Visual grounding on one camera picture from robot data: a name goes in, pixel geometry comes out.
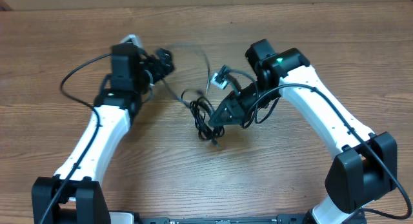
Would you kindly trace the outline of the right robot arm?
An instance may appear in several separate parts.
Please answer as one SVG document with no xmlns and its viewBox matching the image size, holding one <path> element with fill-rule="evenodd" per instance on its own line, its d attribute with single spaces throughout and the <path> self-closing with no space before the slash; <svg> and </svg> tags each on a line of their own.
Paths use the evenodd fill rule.
<svg viewBox="0 0 413 224">
<path fill-rule="evenodd" d="M 260 108 L 287 100 L 326 145 L 332 166 L 325 180 L 327 197 L 300 223 L 364 223 L 365 206 L 396 187 L 398 146 L 388 133 L 376 134 L 358 121 L 321 82 L 310 61 L 296 48 L 277 53 L 266 39 L 250 46 L 245 57 L 257 79 L 242 88 L 228 66 L 211 79 L 232 87 L 209 125 L 249 126 Z"/>
</svg>

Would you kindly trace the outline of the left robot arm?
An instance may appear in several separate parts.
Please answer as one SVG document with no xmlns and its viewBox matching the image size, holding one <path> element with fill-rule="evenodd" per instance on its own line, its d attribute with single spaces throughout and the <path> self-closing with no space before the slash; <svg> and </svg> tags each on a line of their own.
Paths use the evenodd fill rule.
<svg viewBox="0 0 413 224">
<path fill-rule="evenodd" d="M 160 48 L 148 55 L 126 42 L 107 56 L 112 71 L 87 104 L 92 114 L 75 149 L 52 177 L 39 177 L 32 186 L 34 223 L 139 223 L 135 212 L 108 209 L 101 183 L 144 104 L 141 96 L 174 71 L 172 53 Z"/>
</svg>

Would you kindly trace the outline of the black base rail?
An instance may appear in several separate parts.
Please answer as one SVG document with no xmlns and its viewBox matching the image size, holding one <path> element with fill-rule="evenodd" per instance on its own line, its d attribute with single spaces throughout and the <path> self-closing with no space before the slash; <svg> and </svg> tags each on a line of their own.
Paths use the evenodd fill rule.
<svg viewBox="0 0 413 224">
<path fill-rule="evenodd" d="M 141 218 L 137 217 L 138 224 L 304 224 L 315 223 L 310 221 L 306 214 L 279 214 L 276 217 L 244 217 L 244 218 Z"/>
</svg>

